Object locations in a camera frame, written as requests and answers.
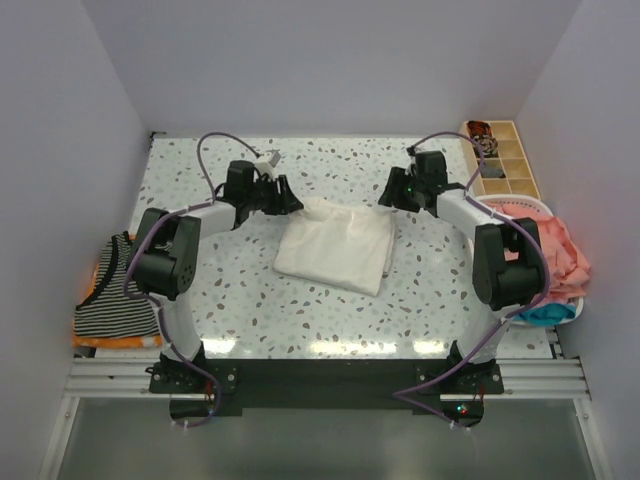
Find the white floral print t-shirt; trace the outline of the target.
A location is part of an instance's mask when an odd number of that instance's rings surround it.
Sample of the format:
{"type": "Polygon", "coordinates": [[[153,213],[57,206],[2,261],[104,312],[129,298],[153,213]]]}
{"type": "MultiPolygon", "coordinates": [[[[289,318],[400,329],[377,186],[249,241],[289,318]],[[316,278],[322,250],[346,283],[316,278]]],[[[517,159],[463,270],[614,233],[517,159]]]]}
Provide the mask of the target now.
{"type": "Polygon", "coordinates": [[[276,272],[375,296],[391,266],[392,214],[307,198],[289,216],[273,262],[276,272]]]}

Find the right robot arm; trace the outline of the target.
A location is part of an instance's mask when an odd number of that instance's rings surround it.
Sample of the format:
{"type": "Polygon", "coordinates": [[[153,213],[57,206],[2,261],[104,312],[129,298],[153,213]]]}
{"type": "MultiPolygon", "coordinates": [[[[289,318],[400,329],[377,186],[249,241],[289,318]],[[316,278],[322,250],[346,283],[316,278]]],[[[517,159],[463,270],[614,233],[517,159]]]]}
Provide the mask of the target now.
{"type": "Polygon", "coordinates": [[[462,184],[451,183],[442,152],[410,147],[408,154],[410,165],[391,169],[379,204],[413,213],[427,211],[472,242],[471,281],[483,310],[452,343],[444,372],[400,393],[440,384],[466,393],[481,376],[491,374],[512,319],[544,299],[549,269],[533,219],[501,214],[476,200],[462,184]]]}

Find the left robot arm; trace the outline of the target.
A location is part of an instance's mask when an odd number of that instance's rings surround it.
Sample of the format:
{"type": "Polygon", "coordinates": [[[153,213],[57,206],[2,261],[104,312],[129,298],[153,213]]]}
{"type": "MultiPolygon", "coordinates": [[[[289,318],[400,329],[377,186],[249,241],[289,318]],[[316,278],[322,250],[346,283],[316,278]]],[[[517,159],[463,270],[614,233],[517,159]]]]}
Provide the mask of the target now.
{"type": "Polygon", "coordinates": [[[238,229],[253,212],[286,216],[303,209],[284,175],[267,162],[232,161],[226,181],[202,203],[144,211],[127,263],[124,292],[150,304],[162,353],[151,375],[196,392],[215,381],[191,318],[188,291],[197,273],[200,243],[238,229]]]}

